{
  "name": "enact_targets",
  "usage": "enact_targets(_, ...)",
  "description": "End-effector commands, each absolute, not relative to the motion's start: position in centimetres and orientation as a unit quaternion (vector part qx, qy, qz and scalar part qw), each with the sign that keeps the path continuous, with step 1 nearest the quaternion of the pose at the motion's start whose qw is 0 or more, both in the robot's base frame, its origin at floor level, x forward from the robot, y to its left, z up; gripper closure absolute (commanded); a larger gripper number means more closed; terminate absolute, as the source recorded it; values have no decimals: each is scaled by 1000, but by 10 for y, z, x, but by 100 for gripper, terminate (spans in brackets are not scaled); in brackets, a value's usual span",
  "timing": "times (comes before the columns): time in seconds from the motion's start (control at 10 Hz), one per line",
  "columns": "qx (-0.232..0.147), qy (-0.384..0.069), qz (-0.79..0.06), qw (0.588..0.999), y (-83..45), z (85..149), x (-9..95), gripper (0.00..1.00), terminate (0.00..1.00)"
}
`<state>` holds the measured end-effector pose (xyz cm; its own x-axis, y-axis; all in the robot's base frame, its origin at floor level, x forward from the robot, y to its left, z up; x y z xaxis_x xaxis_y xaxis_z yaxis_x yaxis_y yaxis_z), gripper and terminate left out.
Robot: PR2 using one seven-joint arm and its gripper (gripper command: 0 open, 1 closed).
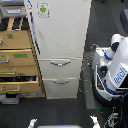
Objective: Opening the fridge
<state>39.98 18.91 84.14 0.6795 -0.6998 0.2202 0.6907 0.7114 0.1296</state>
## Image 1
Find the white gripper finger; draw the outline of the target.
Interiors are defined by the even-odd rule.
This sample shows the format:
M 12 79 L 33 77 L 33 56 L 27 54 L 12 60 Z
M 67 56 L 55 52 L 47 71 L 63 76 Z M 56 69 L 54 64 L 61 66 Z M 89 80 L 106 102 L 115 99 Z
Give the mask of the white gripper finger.
M 38 119 L 31 119 L 28 128 L 34 128 Z
M 96 116 L 90 116 L 90 118 L 92 119 L 92 121 L 94 123 L 93 128 L 101 128 L 100 124 L 98 122 L 98 118 Z

